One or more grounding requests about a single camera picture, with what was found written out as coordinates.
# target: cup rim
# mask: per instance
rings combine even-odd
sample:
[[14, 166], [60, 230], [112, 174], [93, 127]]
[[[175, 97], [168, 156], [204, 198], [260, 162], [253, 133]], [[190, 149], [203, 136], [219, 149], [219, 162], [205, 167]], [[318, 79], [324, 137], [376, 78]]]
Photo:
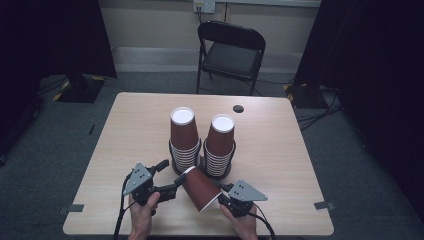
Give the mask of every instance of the cup rim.
[[[219, 118], [219, 117], [225, 117], [225, 118], [228, 118], [228, 119], [230, 119], [231, 120], [231, 122], [232, 122], [232, 127], [230, 128], [230, 129], [228, 129], [228, 130], [220, 130], [220, 129], [217, 129], [215, 126], [214, 126], [214, 120], [216, 119], [216, 118]], [[233, 129], [234, 129], [234, 127], [235, 127], [235, 121], [234, 121], [234, 118], [232, 118], [230, 115], [228, 115], [228, 114], [217, 114], [217, 115], [215, 115], [215, 116], [213, 116], [212, 117], [212, 122], [211, 122], [211, 125], [212, 125], [212, 127], [213, 127], [213, 129], [215, 129], [217, 132], [219, 132], [219, 133], [228, 133], [228, 132], [231, 132]]]
[[[174, 121], [174, 119], [173, 119], [172, 116], [174, 115], [174, 113], [176, 111], [179, 111], [179, 110], [187, 110], [187, 111], [191, 112], [191, 114], [193, 116], [191, 117], [191, 119], [188, 122], [183, 122], [183, 123], [176, 122], [176, 121]], [[189, 107], [177, 107], [177, 108], [174, 108], [174, 110], [172, 110], [172, 112], [171, 112], [171, 121], [172, 121], [172, 123], [174, 123], [174, 124], [176, 124], [178, 126], [185, 126], [185, 125], [191, 123], [194, 120], [194, 116], [195, 116], [194, 115], [194, 111], [191, 108], [189, 108]]]
[[212, 200], [210, 200], [208, 202], [208, 204], [206, 204], [199, 212], [202, 212], [203, 210], [207, 209], [219, 197], [219, 195], [221, 195], [221, 193], [222, 193], [222, 191], [219, 190], [219, 192], [216, 194], [216, 196], [213, 197]]
[[187, 168], [183, 173], [188, 174], [188, 172], [190, 172], [191, 170], [193, 170], [193, 168], [195, 168], [196, 166], [191, 166], [189, 168]]

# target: brown paper cup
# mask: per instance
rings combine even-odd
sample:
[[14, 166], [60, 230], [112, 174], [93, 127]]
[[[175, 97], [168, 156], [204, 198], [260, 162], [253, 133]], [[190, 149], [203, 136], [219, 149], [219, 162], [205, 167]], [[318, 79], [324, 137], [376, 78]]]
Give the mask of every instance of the brown paper cup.
[[234, 119], [226, 114], [218, 114], [212, 118], [209, 127], [208, 151], [216, 156], [226, 156], [233, 150]]
[[171, 144], [171, 140], [169, 140], [169, 152], [172, 157], [172, 169], [178, 175], [181, 175], [185, 170], [187, 170], [191, 166], [198, 166], [200, 164], [200, 148], [201, 139], [197, 143], [196, 147], [193, 150], [177, 150]]
[[207, 140], [205, 139], [205, 143], [203, 144], [203, 151], [204, 151], [204, 173], [207, 177], [213, 178], [215, 180], [222, 180], [226, 178], [230, 172], [231, 172], [231, 161], [234, 156], [234, 152], [236, 151], [236, 142], [234, 141], [233, 148], [231, 150], [231, 153], [227, 156], [218, 157], [215, 155], [212, 155], [207, 145]]
[[202, 212], [221, 194], [221, 190], [194, 166], [184, 173], [187, 176], [183, 187], [197, 210]]
[[188, 107], [178, 107], [171, 113], [171, 143], [179, 150], [189, 150], [199, 142], [194, 112]]

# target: gray carpet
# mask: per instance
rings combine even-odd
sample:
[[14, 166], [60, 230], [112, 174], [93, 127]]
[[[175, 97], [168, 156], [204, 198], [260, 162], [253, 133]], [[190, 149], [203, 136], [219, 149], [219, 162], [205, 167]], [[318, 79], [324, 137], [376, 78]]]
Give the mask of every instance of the gray carpet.
[[[281, 83], [293, 77], [261, 74], [260, 80], [280, 84], [258, 82], [255, 95], [285, 97]], [[59, 79], [53, 76], [42, 85]], [[54, 102], [58, 88], [43, 94], [38, 118], [0, 168], [0, 239], [111, 239], [66, 236], [62, 231], [66, 216], [58, 211], [72, 203], [116, 95], [125, 91], [194, 93], [195, 79], [195, 72], [119, 73], [118, 79], [105, 82], [93, 104]], [[248, 93], [246, 84], [230, 81], [224, 87], [220, 83], [225, 80], [209, 81], [205, 75], [202, 86], [226, 95]], [[297, 116], [322, 112], [295, 109]], [[342, 111], [302, 133], [324, 198], [336, 206], [330, 212], [335, 232], [330, 237], [279, 239], [424, 239], [424, 227], [408, 201], [384, 168], [364, 151], [359, 131]]]

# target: chair seat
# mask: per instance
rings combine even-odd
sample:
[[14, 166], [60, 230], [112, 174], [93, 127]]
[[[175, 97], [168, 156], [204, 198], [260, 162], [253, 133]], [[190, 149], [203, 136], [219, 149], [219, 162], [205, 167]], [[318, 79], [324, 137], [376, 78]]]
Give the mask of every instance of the chair seat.
[[213, 43], [202, 62], [202, 70], [220, 72], [221, 74], [239, 77], [250, 81], [260, 63], [260, 52], [236, 46]]

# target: wall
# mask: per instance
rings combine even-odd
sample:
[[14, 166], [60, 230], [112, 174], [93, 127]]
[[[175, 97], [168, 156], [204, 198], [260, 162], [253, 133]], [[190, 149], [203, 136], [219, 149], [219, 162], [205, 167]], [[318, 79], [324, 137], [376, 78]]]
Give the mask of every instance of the wall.
[[[197, 49], [197, 14], [192, 1], [100, 0], [113, 47]], [[267, 41], [267, 52], [302, 53], [317, 7], [216, 3], [220, 20], [256, 29]]]

